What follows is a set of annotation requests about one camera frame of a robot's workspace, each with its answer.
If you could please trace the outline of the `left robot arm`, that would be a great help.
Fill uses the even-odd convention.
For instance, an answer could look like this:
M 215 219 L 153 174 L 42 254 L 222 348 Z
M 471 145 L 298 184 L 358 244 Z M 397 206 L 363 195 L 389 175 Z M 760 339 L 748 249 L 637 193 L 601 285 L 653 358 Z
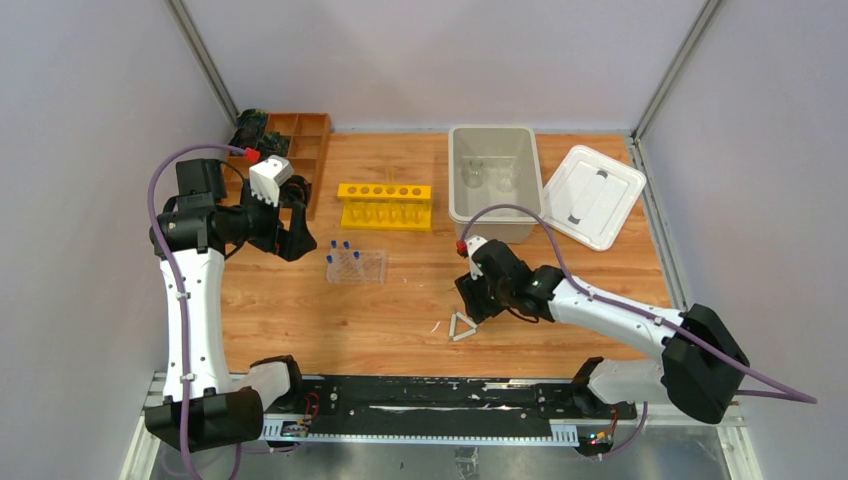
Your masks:
M 290 162 L 270 156 L 252 165 L 240 200 L 225 206 L 222 163 L 175 165 L 178 193 L 156 215 L 152 234 L 166 287 L 168 368 L 161 405 L 148 409 L 148 431 L 190 453 L 256 440 L 272 406 L 298 411 L 306 400 L 290 355 L 256 361 L 232 377 L 225 357 L 221 291 L 227 255 L 250 244 L 291 262 L 317 247 L 306 224 L 308 185 Z

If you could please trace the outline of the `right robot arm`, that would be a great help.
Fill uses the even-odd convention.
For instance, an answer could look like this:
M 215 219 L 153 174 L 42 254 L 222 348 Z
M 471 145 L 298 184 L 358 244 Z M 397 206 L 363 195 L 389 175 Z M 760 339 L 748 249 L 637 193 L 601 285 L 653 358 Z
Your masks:
M 598 289 L 563 269 L 531 269 L 499 240 L 473 236 L 457 244 L 469 262 L 455 285 L 477 324 L 508 312 L 521 320 L 576 325 L 644 354 L 639 361 L 597 357 L 584 363 L 571 403 L 584 417 L 610 404 L 665 402 L 706 424 L 719 423 L 750 365 L 719 315 L 695 304 L 685 311 Z

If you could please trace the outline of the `white bin lid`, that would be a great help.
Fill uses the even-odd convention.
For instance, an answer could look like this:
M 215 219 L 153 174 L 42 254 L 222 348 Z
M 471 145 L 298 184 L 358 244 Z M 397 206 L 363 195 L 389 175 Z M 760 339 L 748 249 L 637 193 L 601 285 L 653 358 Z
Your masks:
M 585 145 L 572 147 L 543 188 L 545 221 L 595 251 L 608 250 L 646 185 L 639 170 Z

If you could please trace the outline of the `small glass flask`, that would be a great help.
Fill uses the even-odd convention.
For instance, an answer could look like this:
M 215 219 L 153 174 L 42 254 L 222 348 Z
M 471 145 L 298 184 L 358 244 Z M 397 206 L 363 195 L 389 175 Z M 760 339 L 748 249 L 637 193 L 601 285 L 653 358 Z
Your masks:
M 487 179 L 483 160 L 477 157 L 464 159 L 461 175 L 467 188 L 481 188 Z

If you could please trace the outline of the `white clay triangle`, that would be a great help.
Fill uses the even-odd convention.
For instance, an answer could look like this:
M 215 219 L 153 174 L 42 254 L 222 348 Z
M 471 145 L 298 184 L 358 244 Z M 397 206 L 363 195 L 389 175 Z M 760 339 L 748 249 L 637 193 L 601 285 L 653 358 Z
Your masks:
M 475 335 L 478 324 L 462 312 L 456 311 L 452 314 L 449 324 L 449 339 L 458 342 Z

